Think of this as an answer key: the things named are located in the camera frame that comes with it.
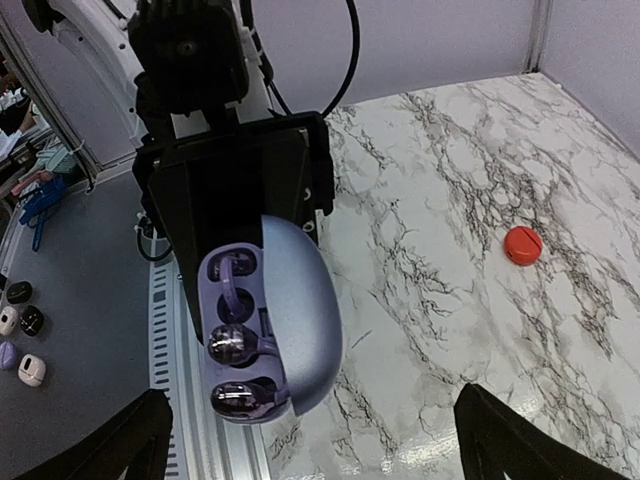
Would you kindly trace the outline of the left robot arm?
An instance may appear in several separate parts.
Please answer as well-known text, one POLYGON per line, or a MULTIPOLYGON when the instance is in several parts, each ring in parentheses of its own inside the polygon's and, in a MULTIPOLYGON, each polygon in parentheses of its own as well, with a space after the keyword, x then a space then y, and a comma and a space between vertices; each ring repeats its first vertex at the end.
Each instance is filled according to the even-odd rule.
POLYGON ((216 248, 263 243, 263 216, 312 234, 333 209, 322 113, 288 111, 248 1, 27 1, 39 32, 89 70, 135 145, 143 209, 178 262, 200 329, 198 270, 216 248))

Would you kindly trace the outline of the red earbud charging case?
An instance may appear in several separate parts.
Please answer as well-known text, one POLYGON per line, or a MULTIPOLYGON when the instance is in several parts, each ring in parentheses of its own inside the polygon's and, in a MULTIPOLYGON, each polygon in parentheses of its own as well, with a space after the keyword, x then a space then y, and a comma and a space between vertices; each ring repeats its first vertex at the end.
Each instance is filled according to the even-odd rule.
POLYGON ((543 251, 543 241, 538 233, 529 227, 516 226, 510 229, 503 241, 504 253, 518 266, 535 264, 543 251))

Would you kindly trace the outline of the grey blue charging case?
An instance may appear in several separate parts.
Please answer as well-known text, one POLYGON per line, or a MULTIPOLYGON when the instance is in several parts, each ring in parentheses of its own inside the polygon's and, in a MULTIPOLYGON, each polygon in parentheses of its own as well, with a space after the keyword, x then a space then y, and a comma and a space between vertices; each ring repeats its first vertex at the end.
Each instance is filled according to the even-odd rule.
POLYGON ((276 341, 290 393, 284 413, 293 410, 301 416, 329 393, 340 368, 343 340, 337 296, 319 249, 299 227, 273 216, 262 217, 261 227, 262 246, 225 245, 210 252, 200 264, 198 296, 205 349, 202 382, 210 395, 206 344, 213 329, 226 324, 218 314, 220 290, 208 278, 209 261, 232 249, 249 249, 256 257, 257 269, 239 284, 252 295, 254 310, 248 320, 238 324, 276 341))

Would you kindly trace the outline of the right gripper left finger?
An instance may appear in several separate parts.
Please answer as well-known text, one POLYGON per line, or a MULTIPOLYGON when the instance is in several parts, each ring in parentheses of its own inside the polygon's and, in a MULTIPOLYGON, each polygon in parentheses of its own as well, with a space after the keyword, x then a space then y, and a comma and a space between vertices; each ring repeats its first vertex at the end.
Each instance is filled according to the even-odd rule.
POLYGON ((34 469, 36 479, 162 479, 173 412, 150 389, 73 447, 34 469))

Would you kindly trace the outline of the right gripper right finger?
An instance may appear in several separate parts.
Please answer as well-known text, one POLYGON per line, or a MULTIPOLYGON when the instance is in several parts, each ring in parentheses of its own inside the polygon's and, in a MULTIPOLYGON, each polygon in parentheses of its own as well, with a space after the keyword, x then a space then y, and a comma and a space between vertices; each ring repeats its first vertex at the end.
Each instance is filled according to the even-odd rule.
POLYGON ((454 405, 466 479, 621 479, 623 476, 554 440, 478 384, 454 405))

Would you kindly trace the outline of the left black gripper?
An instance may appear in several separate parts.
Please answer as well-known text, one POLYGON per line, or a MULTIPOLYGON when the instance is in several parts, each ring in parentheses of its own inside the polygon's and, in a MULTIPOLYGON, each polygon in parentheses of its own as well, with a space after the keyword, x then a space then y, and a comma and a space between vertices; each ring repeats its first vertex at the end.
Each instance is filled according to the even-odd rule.
POLYGON ((132 172, 145 213, 175 253, 199 341, 198 272, 211 251, 262 246, 265 215, 306 227, 334 207, 329 129, 317 112, 155 142, 138 150, 132 172))

